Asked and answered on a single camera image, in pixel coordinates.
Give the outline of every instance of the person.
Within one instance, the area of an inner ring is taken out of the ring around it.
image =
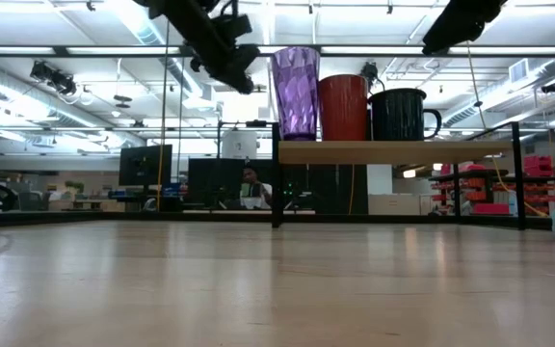
[[[270,209],[273,188],[270,184],[258,180],[258,172],[251,165],[246,165],[243,169],[243,181],[241,205],[248,209]]]

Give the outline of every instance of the wooden shelf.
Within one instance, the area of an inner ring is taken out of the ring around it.
[[[462,163],[511,150],[509,141],[282,141],[281,164]]]

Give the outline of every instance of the black mug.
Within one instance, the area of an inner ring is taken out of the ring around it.
[[[374,141],[423,141],[440,131],[442,115],[437,110],[423,108],[423,91],[403,88],[376,93],[368,99],[372,104],[372,136]],[[436,130],[424,137],[423,114],[436,117]]]

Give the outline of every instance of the red mug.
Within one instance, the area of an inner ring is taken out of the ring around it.
[[[365,141],[367,82],[357,75],[324,78],[318,85],[323,141]]]

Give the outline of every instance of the mug handle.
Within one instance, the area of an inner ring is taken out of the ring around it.
[[[438,131],[440,131],[440,127],[442,127],[442,115],[438,110],[432,110],[432,109],[425,109],[423,110],[423,113],[431,113],[436,117],[436,130],[434,130],[434,134],[423,138],[423,140],[430,140],[434,136],[438,135]]]

